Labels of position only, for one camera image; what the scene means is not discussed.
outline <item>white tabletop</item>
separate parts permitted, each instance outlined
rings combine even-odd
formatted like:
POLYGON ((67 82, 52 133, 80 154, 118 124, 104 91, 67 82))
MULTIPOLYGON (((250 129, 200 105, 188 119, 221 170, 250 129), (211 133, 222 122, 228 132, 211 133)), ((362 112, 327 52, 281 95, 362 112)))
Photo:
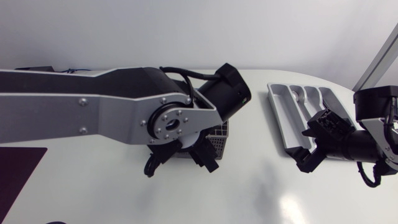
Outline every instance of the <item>white tabletop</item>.
POLYGON ((102 136, 1 146, 47 147, 4 223, 398 223, 398 177, 371 189, 355 162, 299 171, 284 152, 267 83, 322 85, 352 112, 353 92, 293 72, 240 70, 252 100, 229 120, 220 168, 170 159, 147 178, 150 150, 102 136))

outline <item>gray plastic tray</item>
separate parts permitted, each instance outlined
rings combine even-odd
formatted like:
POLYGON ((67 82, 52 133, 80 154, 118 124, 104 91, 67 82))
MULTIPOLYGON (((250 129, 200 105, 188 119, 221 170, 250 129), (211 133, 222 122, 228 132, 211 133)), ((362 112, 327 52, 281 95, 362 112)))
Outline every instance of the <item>gray plastic tray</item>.
POLYGON ((314 139, 301 132, 308 129, 307 121, 312 116, 326 108, 354 124, 345 107, 328 87, 281 83, 268 83, 267 87, 286 149, 302 146, 313 151, 316 148, 314 139))

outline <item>bolt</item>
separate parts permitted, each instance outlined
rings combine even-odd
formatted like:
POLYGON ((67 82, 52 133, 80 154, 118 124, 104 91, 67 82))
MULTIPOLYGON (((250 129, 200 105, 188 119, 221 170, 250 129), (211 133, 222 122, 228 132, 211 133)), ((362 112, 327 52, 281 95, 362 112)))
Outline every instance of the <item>bolt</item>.
POLYGON ((167 99, 163 97, 162 99, 160 99, 160 103, 162 103, 162 104, 167 103, 167 99))
POLYGON ((79 129, 79 132, 80 132, 80 134, 87 134, 87 133, 88 133, 88 130, 87 130, 86 127, 81 127, 81 128, 79 129))
POLYGON ((80 104, 80 106, 87 106, 88 100, 86 98, 80 98, 79 104, 80 104))

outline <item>wire mesh basket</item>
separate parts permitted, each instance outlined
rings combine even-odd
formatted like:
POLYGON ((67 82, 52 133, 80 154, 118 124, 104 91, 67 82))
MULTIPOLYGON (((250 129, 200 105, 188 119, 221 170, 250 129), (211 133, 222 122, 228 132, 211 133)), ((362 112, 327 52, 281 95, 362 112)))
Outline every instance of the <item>wire mesh basket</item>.
MULTIPOLYGON (((224 124, 217 126, 212 133, 207 135, 214 148, 216 149, 217 157, 216 159, 222 159, 226 138, 228 138, 228 121, 224 124)), ((191 155, 187 152, 176 152, 174 157, 177 158, 191 158, 191 155)))

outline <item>black cable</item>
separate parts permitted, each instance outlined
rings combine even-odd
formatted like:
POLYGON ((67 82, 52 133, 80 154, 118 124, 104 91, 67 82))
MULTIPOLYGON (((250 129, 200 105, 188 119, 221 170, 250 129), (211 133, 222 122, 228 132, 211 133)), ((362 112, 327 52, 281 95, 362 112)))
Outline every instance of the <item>black cable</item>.
POLYGON ((174 67, 160 67, 160 69, 163 72, 172 72, 172 73, 178 73, 181 75, 186 75, 188 77, 192 77, 192 78, 198 78, 201 80, 217 80, 220 78, 219 74, 214 74, 214 75, 205 75, 205 74, 201 74, 198 72, 193 72, 193 71, 189 71, 183 68, 174 68, 174 67))
POLYGON ((68 70, 64 70, 61 71, 62 73, 74 73, 76 71, 91 71, 90 69, 83 69, 83 68, 78 68, 78 69, 74 69, 74 68, 69 68, 68 70))
POLYGON ((363 170, 362 162, 356 162, 356 165, 358 166, 359 173, 361 174, 361 177, 365 184, 369 187, 377 187, 381 183, 381 175, 376 172, 376 165, 373 166, 373 177, 374 177, 374 182, 367 177, 365 174, 365 171, 363 170))
MULTIPOLYGON (((164 73, 170 72, 170 71, 168 71, 167 69, 165 70, 164 67, 160 67, 159 69, 160 69, 162 72, 164 72, 164 73)), ((188 91, 189 91, 188 95, 189 95, 189 97, 191 98, 190 106, 193 107, 193 97, 194 97, 194 95, 193 95, 193 86, 192 86, 191 80, 189 80, 189 78, 188 78, 188 75, 187 75, 186 73, 179 73, 179 72, 172 72, 172 73, 180 74, 180 75, 184 78, 185 82, 186 82, 187 85, 188 85, 188 91)))
POLYGON ((150 154, 147 164, 144 168, 144 174, 148 177, 152 177, 155 174, 156 168, 160 165, 160 161, 155 158, 153 153, 150 154))

